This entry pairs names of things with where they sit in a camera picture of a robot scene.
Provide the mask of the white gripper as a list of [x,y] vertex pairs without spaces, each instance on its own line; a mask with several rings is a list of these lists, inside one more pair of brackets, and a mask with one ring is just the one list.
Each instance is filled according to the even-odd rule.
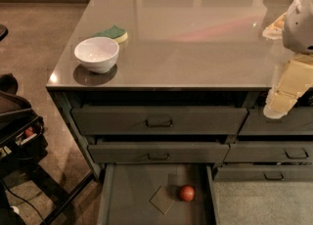
[[[277,40],[283,37],[286,13],[283,13],[268,25],[262,36]],[[288,112],[311,86],[313,85],[313,57],[297,55],[289,60],[277,86],[270,89],[265,101],[263,113],[271,119],[280,119]]]

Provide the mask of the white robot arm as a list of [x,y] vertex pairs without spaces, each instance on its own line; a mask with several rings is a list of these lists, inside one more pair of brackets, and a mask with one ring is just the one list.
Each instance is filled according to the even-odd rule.
[[262,32],[268,39],[281,39],[294,56],[276,71],[263,113],[271,119],[287,115],[313,86],[313,0],[293,0],[285,13]]

